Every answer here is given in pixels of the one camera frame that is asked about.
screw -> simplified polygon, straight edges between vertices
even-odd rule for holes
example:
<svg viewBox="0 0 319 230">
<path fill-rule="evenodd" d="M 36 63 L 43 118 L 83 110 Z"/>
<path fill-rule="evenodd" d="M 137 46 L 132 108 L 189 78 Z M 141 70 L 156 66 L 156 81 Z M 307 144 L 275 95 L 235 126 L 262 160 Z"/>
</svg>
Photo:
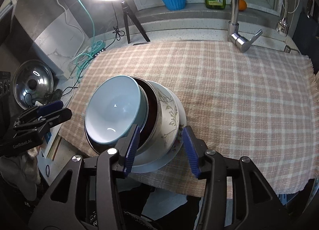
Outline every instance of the screw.
<svg viewBox="0 0 319 230">
<path fill-rule="evenodd" d="M 243 156 L 241 158 L 241 160 L 244 162 L 244 163 L 249 163 L 250 162 L 250 158 L 248 156 Z"/>
<path fill-rule="evenodd" d="M 72 157 L 72 161 L 73 162 L 78 162 L 80 160 L 81 160 L 81 156 L 80 155 L 75 155 L 75 156 Z"/>
<path fill-rule="evenodd" d="M 214 154 L 216 154 L 216 151 L 215 150 L 206 150 L 206 154 L 208 154 L 208 155 L 214 155 Z"/>
<path fill-rule="evenodd" d="M 109 149 L 107 150 L 107 153 L 108 153 L 109 155 L 114 155 L 114 154 L 117 153 L 117 149 L 116 149 L 116 148 L 109 148 Z"/>
</svg>

faucet handle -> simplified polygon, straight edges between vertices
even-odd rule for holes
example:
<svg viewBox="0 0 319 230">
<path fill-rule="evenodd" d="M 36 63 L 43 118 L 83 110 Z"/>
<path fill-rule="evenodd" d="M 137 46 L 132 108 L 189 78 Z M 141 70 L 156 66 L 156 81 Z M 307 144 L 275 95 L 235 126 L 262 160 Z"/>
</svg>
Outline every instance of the faucet handle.
<svg viewBox="0 0 319 230">
<path fill-rule="evenodd" d="M 250 48 L 252 43 L 254 43 L 262 34 L 263 31 L 260 30 L 250 40 L 247 40 L 245 37 L 239 36 L 236 40 L 236 46 L 240 49 L 242 53 L 244 53 Z"/>
</svg>

orange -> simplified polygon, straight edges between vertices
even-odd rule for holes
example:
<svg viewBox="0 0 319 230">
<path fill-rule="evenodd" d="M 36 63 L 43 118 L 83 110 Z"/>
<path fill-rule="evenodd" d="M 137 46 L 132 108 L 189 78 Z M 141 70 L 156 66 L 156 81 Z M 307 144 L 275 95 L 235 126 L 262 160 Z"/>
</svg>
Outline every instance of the orange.
<svg viewBox="0 0 319 230">
<path fill-rule="evenodd" d="M 239 0 L 239 10 L 244 11 L 247 9 L 247 3 L 245 0 Z"/>
</svg>

plaid cloth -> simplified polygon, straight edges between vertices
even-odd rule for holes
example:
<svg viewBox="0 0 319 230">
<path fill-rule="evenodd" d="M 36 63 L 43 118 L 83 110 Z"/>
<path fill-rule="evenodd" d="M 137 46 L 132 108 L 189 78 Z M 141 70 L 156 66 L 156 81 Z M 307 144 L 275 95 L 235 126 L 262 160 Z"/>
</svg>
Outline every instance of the plaid cloth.
<svg viewBox="0 0 319 230">
<path fill-rule="evenodd" d="M 159 82 L 181 100 L 187 123 L 210 149 L 249 156 L 276 193 L 302 190 L 317 177 L 318 90 L 306 56 L 232 43 L 179 41 L 112 49 L 91 64 L 69 108 L 60 135 L 94 156 L 84 134 L 87 104 L 106 79 L 136 75 Z M 155 187 L 201 197 L 205 180 L 193 177 L 182 147 L 157 171 L 130 174 Z"/>
</svg>

window sill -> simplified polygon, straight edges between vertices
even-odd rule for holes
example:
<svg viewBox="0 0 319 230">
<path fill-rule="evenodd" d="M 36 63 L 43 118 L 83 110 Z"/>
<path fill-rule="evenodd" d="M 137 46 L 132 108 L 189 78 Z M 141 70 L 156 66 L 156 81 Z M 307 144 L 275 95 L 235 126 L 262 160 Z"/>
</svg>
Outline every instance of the window sill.
<svg viewBox="0 0 319 230">
<path fill-rule="evenodd" d="M 186 18 L 230 20 L 231 6 L 226 5 L 224 10 L 210 10 L 204 3 L 190 3 L 178 11 L 169 11 L 165 6 L 160 6 L 137 11 L 135 15 L 141 23 Z M 239 13 L 238 21 L 274 28 L 278 22 L 278 16 L 247 8 Z"/>
</svg>

